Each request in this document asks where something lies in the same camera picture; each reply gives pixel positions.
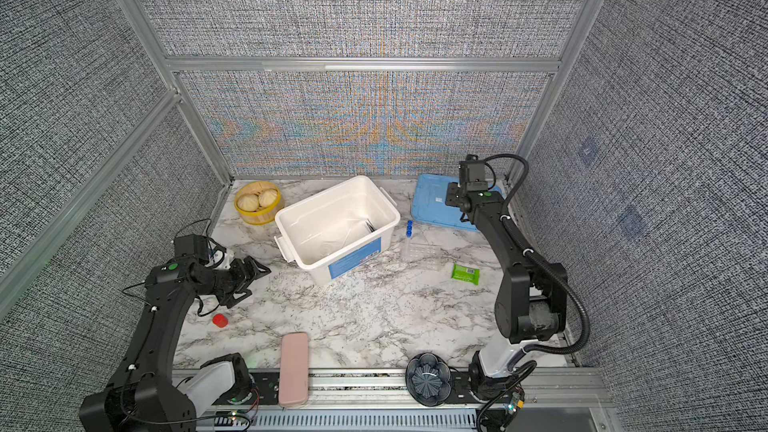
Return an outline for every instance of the white plastic storage box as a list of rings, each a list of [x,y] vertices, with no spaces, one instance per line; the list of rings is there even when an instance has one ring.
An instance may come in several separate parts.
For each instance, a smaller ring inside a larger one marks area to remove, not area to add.
[[[370,178],[354,177],[279,211],[275,241],[285,260],[327,284],[389,248],[396,205]]]

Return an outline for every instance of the white marble surface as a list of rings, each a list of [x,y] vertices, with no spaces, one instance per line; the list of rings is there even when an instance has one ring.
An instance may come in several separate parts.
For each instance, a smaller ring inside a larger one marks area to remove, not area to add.
[[[275,181],[287,206],[339,182]],[[198,318],[196,302],[181,329],[174,365],[196,368],[211,358],[240,352],[250,368],[276,368],[283,335],[302,331],[310,336],[312,368],[405,367],[426,350],[452,366],[465,367],[497,330],[493,304],[502,280],[498,261],[479,232],[417,223],[413,241],[437,245],[438,258],[423,266],[401,262],[416,180],[374,182],[395,199],[402,216],[392,245],[325,286],[315,285],[306,272],[283,260],[274,241],[280,234],[274,223],[250,226],[240,220],[232,201],[247,182],[236,182],[212,236],[236,256],[252,255],[272,274],[250,286],[252,297],[217,311],[230,321],[225,328],[211,323],[213,315]],[[479,285],[451,278],[454,262],[480,268]],[[205,302],[209,310],[216,298]],[[566,365],[562,356],[536,359],[540,366]]]

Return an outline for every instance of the blue label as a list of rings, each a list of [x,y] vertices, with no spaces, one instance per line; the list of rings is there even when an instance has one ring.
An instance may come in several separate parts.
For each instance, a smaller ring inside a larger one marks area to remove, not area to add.
[[[341,257],[339,260],[329,265],[328,270],[331,273],[331,278],[339,277],[341,274],[351,271],[369,258],[377,256],[381,251],[382,238],[379,237],[375,241],[363,245],[354,252]]]

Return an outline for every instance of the black robotic arm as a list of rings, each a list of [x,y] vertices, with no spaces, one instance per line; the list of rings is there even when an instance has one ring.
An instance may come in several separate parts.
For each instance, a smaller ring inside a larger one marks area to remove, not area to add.
[[[488,161],[501,157],[514,158],[524,166],[520,180],[506,198],[499,192],[489,190],[485,180]],[[520,344],[509,356],[499,355],[498,348],[487,347],[476,352],[472,358],[469,376],[473,393],[484,400],[496,400],[510,387],[510,380],[514,380],[514,367],[527,353],[534,350],[550,354],[575,352],[586,344],[590,325],[584,306],[568,286],[565,268],[561,264],[550,264],[537,254],[509,215],[508,205],[525,178],[527,161],[515,154],[499,154],[484,159],[466,156],[459,163],[458,170],[458,182],[448,185],[445,204],[458,207],[463,212],[462,220],[474,224],[496,254],[503,271],[502,284],[494,304],[496,325],[510,344]],[[531,297],[530,287],[536,287],[542,294]],[[547,341],[565,329],[568,297],[573,300],[581,319],[579,339],[564,348],[540,344],[540,341]],[[508,348],[502,349],[504,354],[510,353]],[[494,354],[496,356],[488,360],[488,356]],[[502,360],[506,372],[512,375],[498,375],[494,368],[488,375],[488,371],[484,370],[484,362],[498,366]]]
[[[223,247],[202,235],[176,238],[174,255],[147,276],[144,309],[118,369],[103,391],[83,400],[80,421],[88,432],[192,431],[213,400],[237,402],[251,392],[251,378],[239,354],[206,362],[201,369],[208,373],[195,382],[197,391],[175,388],[170,375],[193,300],[211,294],[231,308],[250,296],[248,286],[270,270],[250,256],[228,257]]]

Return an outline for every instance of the textured wall panel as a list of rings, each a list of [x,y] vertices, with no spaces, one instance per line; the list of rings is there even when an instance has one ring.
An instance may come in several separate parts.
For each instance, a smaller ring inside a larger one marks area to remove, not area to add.
[[[169,112],[0,324],[0,428],[81,429],[82,399],[106,385],[141,311],[120,290],[168,260],[175,232],[209,216],[219,190]]]
[[[628,431],[768,430],[766,56],[766,0],[606,0],[533,150]]]
[[[171,54],[559,56],[582,0],[140,0]]]
[[[468,152],[513,151],[547,75],[183,72],[181,78],[235,175],[299,176],[453,173]]]
[[[114,0],[0,0],[0,274],[165,91]]]

